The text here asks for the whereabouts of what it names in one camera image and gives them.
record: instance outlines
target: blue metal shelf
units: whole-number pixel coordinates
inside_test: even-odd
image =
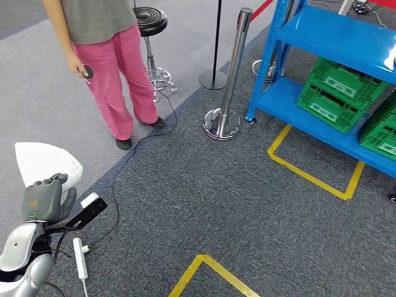
[[[396,32],[324,9],[303,6],[276,39],[396,84]]]
[[[348,134],[342,134],[297,106],[296,100],[302,86],[281,75],[290,46],[296,46],[396,84],[396,31],[308,6],[307,0],[296,2],[294,15],[284,24],[287,12],[293,3],[290,0],[277,1],[245,119],[253,120],[256,109],[266,111],[396,178],[396,161],[358,144],[358,131],[367,115]],[[272,62],[274,51],[275,71],[269,86],[263,91],[268,65]]]
[[[327,144],[361,160],[396,178],[396,161],[367,150],[358,143],[358,132],[367,118],[362,118],[348,134],[342,134],[296,104],[302,86],[286,77],[280,77],[257,100],[256,106],[293,127]]]

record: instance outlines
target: green plastic crate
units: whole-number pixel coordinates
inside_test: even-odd
[[[296,104],[342,133],[348,133],[365,112],[308,84],[304,86]]]
[[[388,85],[387,82],[323,58],[318,58],[315,63],[307,83],[359,109],[371,106]]]
[[[373,114],[373,122],[382,121],[388,126],[396,127],[396,90],[393,90],[386,100]]]
[[[396,126],[388,126],[384,122],[364,126],[359,144],[396,161]]]

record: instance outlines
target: yellow tape marking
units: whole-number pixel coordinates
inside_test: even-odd
[[[175,285],[175,287],[169,294],[168,297],[179,297],[187,286],[191,278],[199,268],[201,263],[205,263],[212,268],[219,276],[224,278],[226,281],[235,287],[235,289],[244,294],[246,297],[259,297],[253,290],[242,283],[231,272],[221,266],[216,260],[213,260],[209,255],[196,255],[192,262],[187,268],[187,270]]]
[[[339,197],[342,200],[349,200],[351,199],[357,185],[359,181],[363,169],[364,168],[364,163],[359,161],[358,162],[356,168],[354,170],[354,173],[351,177],[351,180],[348,184],[348,187],[346,188],[345,192],[342,193],[339,190],[337,190],[334,187],[330,186],[327,183],[324,183],[323,181],[320,179],[317,179],[314,176],[310,175],[309,173],[306,173],[305,171],[301,170],[299,168],[297,168],[293,164],[290,164],[286,160],[284,160],[282,158],[280,158],[278,156],[276,156],[275,154],[275,151],[276,151],[278,146],[290,132],[290,130],[292,128],[292,126],[287,124],[268,150],[267,153],[269,156],[281,165],[284,165],[284,167],[287,167],[294,173],[296,173],[302,178],[308,179],[309,181],[311,181],[312,183],[314,183],[317,186],[319,186],[322,189],[327,190],[327,192],[330,192],[336,197]]]

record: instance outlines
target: white plastic cover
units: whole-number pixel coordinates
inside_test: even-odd
[[[51,144],[17,142],[15,152],[26,187],[57,173],[66,173],[69,175],[63,185],[63,191],[66,192],[78,183],[83,174],[83,167],[72,154]]]

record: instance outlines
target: hand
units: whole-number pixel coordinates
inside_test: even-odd
[[[87,76],[87,71],[84,67],[84,64],[78,59],[75,53],[70,53],[66,56],[67,63],[69,64],[69,69],[72,73],[81,78],[85,79],[84,76]]]
[[[60,204],[62,183],[57,179],[36,181],[25,191],[22,215],[23,221],[45,221],[49,225],[69,217],[73,208],[77,191],[75,187],[67,192],[67,198]]]

